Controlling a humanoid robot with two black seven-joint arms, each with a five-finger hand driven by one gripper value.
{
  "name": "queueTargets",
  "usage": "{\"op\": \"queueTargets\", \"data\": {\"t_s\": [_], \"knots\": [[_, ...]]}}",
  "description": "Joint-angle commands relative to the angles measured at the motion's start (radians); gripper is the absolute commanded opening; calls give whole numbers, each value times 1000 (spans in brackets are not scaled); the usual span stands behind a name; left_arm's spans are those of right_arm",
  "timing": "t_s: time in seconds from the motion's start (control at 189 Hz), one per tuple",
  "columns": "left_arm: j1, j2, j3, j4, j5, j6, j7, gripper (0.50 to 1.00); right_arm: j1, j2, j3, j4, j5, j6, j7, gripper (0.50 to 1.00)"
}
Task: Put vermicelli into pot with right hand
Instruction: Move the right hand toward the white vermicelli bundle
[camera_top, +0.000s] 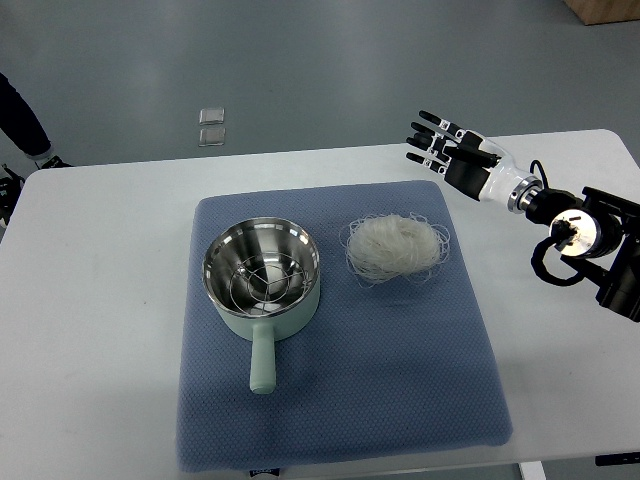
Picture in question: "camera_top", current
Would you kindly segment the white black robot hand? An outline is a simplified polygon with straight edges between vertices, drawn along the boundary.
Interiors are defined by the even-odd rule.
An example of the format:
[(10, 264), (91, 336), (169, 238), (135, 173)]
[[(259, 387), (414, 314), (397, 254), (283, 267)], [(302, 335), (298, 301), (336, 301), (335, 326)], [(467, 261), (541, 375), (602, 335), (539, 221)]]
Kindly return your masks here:
[(488, 137), (420, 111), (406, 142), (414, 148), (406, 157), (440, 175), (463, 195), (479, 202), (494, 201), (516, 214), (543, 189), (535, 174), (520, 169), (513, 155)]

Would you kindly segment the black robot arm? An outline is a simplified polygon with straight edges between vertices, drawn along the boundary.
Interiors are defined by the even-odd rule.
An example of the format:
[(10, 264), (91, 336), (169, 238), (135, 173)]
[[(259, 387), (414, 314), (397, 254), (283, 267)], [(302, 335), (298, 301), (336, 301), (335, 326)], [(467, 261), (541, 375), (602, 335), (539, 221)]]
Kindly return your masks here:
[[(639, 321), (639, 205), (610, 193), (585, 187), (583, 199), (550, 188), (534, 187), (518, 207), (548, 235), (534, 248), (531, 266), (542, 281), (573, 286), (585, 279), (598, 287), (598, 304), (633, 322)], [(560, 278), (549, 272), (549, 249), (575, 274)]]

